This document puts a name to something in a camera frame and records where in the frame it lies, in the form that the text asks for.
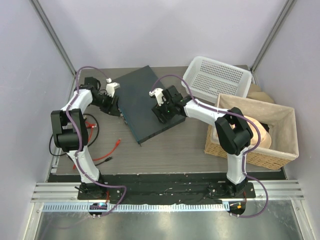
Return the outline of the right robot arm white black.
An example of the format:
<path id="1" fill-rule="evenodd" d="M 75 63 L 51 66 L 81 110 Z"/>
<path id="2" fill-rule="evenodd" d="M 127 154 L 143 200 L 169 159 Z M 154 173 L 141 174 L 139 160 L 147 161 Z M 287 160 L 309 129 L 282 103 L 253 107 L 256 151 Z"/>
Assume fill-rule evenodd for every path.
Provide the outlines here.
<path id="1" fill-rule="evenodd" d="M 149 96 L 156 100 L 153 113 L 162 124 L 175 116 L 194 118 L 214 127 L 219 145 L 227 153 L 225 190 L 233 198 L 243 193 L 248 182 L 246 153 L 253 132 L 239 108 L 230 110 L 205 104 L 192 95 L 183 97 L 175 86 L 155 88 Z"/>

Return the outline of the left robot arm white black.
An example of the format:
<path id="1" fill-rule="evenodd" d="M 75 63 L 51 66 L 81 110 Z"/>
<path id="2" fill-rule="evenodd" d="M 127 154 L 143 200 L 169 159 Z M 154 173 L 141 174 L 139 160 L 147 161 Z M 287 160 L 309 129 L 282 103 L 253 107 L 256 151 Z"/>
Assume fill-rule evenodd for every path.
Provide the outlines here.
<path id="1" fill-rule="evenodd" d="M 110 116 L 120 116 L 119 97 L 116 90 L 120 84 L 106 79 L 104 92 L 101 83 L 94 77 L 86 77 L 84 84 L 77 85 L 68 103 L 50 114 L 54 144 L 67 154 L 80 173 L 81 187 L 93 198 L 100 200 L 107 186 L 89 153 L 89 134 L 84 112 L 90 105 L 98 107 Z"/>

